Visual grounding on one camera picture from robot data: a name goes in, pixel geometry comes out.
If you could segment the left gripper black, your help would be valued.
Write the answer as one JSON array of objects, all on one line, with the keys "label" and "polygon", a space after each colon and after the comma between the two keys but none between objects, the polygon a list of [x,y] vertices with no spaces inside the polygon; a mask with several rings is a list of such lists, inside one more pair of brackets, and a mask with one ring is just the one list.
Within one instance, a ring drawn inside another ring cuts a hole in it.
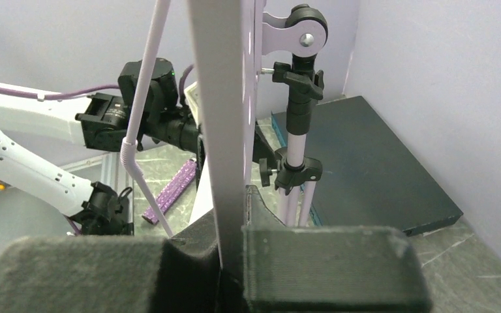
[{"label": "left gripper black", "polygon": [[[75,120],[81,122],[85,146],[89,149],[115,152],[121,150],[127,134],[130,108],[121,97],[97,93],[89,97],[91,102],[85,113],[78,113]],[[147,112],[138,133],[138,151],[144,149],[142,137],[148,136],[154,143],[164,142],[193,153],[199,162],[205,158],[204,139],[189,109],[176,107],[156,116]]]}]

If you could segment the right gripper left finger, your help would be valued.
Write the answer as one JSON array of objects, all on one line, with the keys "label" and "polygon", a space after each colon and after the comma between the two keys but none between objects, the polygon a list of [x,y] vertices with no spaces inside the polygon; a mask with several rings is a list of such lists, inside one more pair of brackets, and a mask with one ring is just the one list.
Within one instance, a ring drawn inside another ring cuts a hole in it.
[{"label": "right gripper left finger", "polygon": [[206,213],[174,237],[24,237],[0,255],[0,312],[213,312]]}]

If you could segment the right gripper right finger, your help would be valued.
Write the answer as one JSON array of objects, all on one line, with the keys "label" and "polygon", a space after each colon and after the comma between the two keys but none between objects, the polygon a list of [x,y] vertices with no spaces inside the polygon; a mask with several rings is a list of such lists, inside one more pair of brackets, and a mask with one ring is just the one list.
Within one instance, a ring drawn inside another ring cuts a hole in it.
[{"label": "right gripper right finger", "polygon": [[387,226],[285,226],[246,187],[243,297],[251,312],[430,312],[416,252]]}]

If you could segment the lilac perforated music stand desk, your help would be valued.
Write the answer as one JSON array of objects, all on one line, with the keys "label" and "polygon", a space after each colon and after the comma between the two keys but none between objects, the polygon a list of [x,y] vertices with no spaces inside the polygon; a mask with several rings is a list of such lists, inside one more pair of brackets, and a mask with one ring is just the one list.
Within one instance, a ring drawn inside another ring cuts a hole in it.
[{"label": "lilac perforated music stand desk", "polygon": [[189,1],[200,119],[222,271],[243,276],[246,187],[261,75],[263,1]]}]

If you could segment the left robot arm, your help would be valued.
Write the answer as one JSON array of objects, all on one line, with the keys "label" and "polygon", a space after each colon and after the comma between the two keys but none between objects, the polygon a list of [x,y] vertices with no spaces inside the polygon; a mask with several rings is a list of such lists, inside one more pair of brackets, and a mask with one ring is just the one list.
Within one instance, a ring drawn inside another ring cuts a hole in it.
[{"label": "left robot arm", "polygon": [[203,151],[196,114],[166,59],[151,63],[142,120],[133,127],[141,67],[141,61],[124,65],[114,84],[118,95],[111,94],[110,85],[52,93],[0,83],[0,181],[44,201],[84,235],[132,234],[132,189],[117,192],[71,174],[64,165],[97,154],[124,155],[130,134],[135,151],[144,149],[144,138],[191,153]]}]

